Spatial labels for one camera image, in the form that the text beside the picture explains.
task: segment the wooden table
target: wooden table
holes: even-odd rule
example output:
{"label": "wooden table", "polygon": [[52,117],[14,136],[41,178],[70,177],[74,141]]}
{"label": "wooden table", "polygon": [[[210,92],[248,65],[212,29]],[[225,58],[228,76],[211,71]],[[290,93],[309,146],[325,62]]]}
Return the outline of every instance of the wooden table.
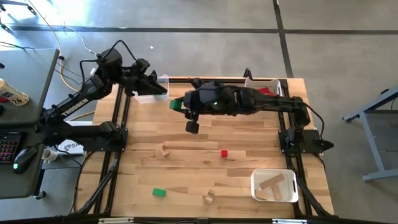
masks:
{"label": "wooden table", "polygon": [[[290,95],[301,96],[308,102],[304,80],[290,78],[287,81]],[[170,99],[192,89],[189,83],[171,83]],[[116,92],[115,87],[112,94],[98,101],[94,123],[111,120]],[[250,175],[255,168],[286,169],[277,137],[277,113],[200,116],[199,134],[187,133],[186,122],[183,114],[169,109],[168,101],[139,104],[131,100],[128,146],[122,153],[112,216],[294,217],[291,203],[258,202],[250,191]],[[313,123],[306,128],[312,129]],[[155,156],[162,144],[170,152],[168,158]],[[227,159],[220,157],[220,149],[228,150]],[[93,154],[83,169],[78,208],[98,185],[103,156],[100,152]],[[309,189],[326,211],[333,213],[322,163],[314,155],[304,154],[303,165]],[[153,188],[165,189],[166,196],[153,196]],[[204,198],[210,189],[215,192],[215,198],[208,205]]]}

